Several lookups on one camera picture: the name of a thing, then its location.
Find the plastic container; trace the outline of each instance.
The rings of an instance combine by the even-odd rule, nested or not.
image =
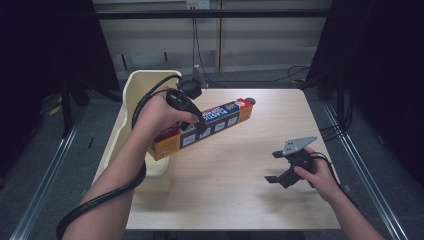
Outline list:
[[[134,109],[140,99],[152,89],[159,81],[170,75],[180,75],[173,70],[139,70],[133,72],[125,85],[123,92],[124,121],[122,127],[117,131],[115,139],[109,149],[104,164],[106,168],[124,144],[131,133],[131,119]],[[175,88],[177,79],[171,79],[164,83],[168,87]],[[146,154],[147,174],[143,183],[136,188],[136,191],[169,191],[174,177],[175,163],[172,156],[155,161],[150,154]]]

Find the black curtain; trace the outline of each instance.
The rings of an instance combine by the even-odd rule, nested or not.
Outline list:
[[[3,176],[36,127],[44,97],[66,82],[87,104],[84,89],[119,84],[91,0],[0,1],[0,34]]]
[[[424,186],[424,10],[420,1],[338,1],[333,7],[356,9],[356,18],[327,19],[308,79],[323,72],[320,96],[330,96],[337,77],[357,106],[394,150],[404,168]]]

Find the table surface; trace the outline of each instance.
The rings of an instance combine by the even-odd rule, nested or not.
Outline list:
[[[249,120],[171,157],[176,162],[168,192],[135,192],[127,229],[340,229],[330,206],[306,181],[284,189],[264,178],[289,168],[285,158],[272,156],[289,139],[317,136],[309,146],[331,161],[302,91],[208,89],[194,102],[203,111],[247,97],[256,100]],[[105,153],[122,121],[123,109]],[[96,177],[103,171],[105,155]]]

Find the human arm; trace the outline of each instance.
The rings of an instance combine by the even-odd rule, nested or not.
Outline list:
[[[313,155],[312,149],[305,148],[305,150]],[[314,174],[298,166],[294,168],[294,171],[311,182],[321,198],[330,204],[347,238],[350,240],[384,239],[342,192],[334,181],[327,163],[321,159],[315,159],[314,168],[316,171]]]
[[[197,117],[170,107],[166,103],[165,92],[154,95],[143,107],[124,145],[80,204],[134,180],[144,164],[150,143],[160,131],[178,121],[195,123]],[[134,190],[129,191],[83,214],[67,227],[63,239],[121,239],[133,195]]]

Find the wall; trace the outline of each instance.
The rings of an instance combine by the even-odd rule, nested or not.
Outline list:
[[[94,0],[99,10],[183,10],[186,1]],[[328,9],[331,0],[210,1],[211,9]],[[312,62],[325,18],[197,19],[207,72],[287,69]],[[117,69],[192,65],[192,19],[101,20]],[[165,63],[164,53],[178,63]]]

